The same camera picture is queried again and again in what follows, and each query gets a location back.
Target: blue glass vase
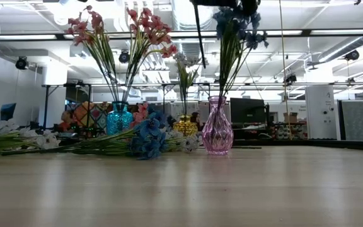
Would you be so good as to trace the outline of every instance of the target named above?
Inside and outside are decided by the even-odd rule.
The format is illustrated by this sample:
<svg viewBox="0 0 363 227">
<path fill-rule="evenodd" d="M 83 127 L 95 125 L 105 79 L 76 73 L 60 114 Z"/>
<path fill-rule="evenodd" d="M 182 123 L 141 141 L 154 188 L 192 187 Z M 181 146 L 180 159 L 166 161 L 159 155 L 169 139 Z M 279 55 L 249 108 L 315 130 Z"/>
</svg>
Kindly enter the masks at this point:
<svg viewBox="0 0 363 227">
<path fill-rule="evenodd" d="M 107 114 L 107 134 L 109 136 L 122 132 L 130 127 L 134 120 L 132 113 L 127 111 L 127 102 L 113 102 L 113 111 Z"/>
</svg>

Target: vase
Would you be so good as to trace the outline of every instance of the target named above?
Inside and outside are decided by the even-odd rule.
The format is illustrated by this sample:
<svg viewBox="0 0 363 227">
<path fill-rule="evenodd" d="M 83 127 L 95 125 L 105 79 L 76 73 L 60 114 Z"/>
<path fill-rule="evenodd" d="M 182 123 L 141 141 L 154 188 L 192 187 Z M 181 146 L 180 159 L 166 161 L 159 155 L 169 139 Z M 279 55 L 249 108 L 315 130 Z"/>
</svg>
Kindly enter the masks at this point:
<svg viewBox="0 0 363 227">
<path fill-rule="evenodd" d="M 202 142 L 208 154 L 225 155 L 232 148 L 233 130 L 223 109 L 225 101 L 224 96 L 209 97 L 210 114 L 202 130 Z"/>
<path fill-rule="evenodd" d="M 107 114 L 107 134 L 118 134 L 130 127 L 133 121 L 132 113 L 127 111 L 127 102 L 112 102 L 113 111 Z"/>
<path fill-rule="evenodd" d="M 173 124 L 173 129 L 183 133 L 184 136 L 192 136 L 199 130 L 196 123 L 190 122 L 189 115 L 180 116 L 180 121 Z"/>
</svg>

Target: table surface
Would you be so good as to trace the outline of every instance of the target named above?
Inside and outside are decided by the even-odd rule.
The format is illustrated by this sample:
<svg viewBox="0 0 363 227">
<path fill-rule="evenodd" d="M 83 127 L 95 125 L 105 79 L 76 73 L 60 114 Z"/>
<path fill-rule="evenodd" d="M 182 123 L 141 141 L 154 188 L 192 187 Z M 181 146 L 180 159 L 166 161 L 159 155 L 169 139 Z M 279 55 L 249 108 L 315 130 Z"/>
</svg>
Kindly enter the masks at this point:
<svg viewBox="0 0 363 227">
<path fill-rule="evenodd" d="M 363 227 L 363 151 L 0 157 L 0 226 Z"/>
</svg>

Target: box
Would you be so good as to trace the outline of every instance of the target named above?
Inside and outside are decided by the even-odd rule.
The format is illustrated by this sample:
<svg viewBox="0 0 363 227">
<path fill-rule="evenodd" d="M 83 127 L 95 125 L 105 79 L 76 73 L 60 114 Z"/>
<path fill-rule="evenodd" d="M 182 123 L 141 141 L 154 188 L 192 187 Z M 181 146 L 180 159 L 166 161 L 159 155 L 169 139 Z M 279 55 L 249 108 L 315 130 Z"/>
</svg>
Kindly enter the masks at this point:
<svg viewBox="0 0 363 227">
<path fill-rule="evenodd" d="M 284 122 L 288 123 L 288 113 L 284 113 Z M 297 113 L 289 113 L 289 123 L 297 123 Z"/>
</svg>

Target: yellow glass vase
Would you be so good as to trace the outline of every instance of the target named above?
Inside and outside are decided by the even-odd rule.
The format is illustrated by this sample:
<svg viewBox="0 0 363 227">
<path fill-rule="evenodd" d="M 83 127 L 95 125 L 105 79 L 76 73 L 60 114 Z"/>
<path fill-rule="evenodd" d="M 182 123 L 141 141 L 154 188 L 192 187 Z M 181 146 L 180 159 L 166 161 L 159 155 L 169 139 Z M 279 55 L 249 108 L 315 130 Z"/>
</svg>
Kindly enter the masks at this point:
<svg viewBox="0 0 363 227">
<path fill-rule="evenodd" d="M 183 133 L 184 136 L 191 136 L 198 132 L 197 124 L 190 122 L 189 115 L 180 116 L 180 121 L 173 124 L 173 129 Z"/>
</svg>

